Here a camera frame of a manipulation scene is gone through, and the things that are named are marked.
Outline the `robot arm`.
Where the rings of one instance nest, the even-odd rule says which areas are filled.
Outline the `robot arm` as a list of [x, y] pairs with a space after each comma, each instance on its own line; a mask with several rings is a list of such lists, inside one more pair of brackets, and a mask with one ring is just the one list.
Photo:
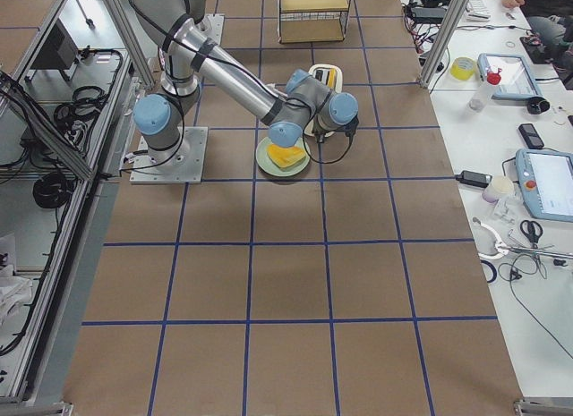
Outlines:
[[297, 69], [284, 93], [265, 85], [211, 38], [202, 23], [207, 0], [129, 0], [149, 38], [164, 54], [163, 90], [188, 97], [202, 75], [268, 127], [272, 143], [293, 147], [311, 124], [315, 135], [355, 136], [358, 102]]

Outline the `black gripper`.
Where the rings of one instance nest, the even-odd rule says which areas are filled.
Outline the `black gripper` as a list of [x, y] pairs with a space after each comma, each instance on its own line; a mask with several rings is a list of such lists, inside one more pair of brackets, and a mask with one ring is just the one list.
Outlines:
[[314, 118], [312, 121], [312, 136], [316, 141], [325, 141], [326, 138], [335, 133], [335, 130], [326, 128], [320, 118]]

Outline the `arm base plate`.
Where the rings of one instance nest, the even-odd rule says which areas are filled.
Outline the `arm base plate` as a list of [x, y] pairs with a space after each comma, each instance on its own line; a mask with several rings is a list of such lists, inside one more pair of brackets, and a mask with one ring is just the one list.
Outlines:
[[201, 183], [209, 129], [185, 126], [178, 130], [183, 140], [166, 151], [149, 149], [140, 136], [138, 149], [145, 153], [129, 166], [134, 168], [129, 177], [131, 184]]

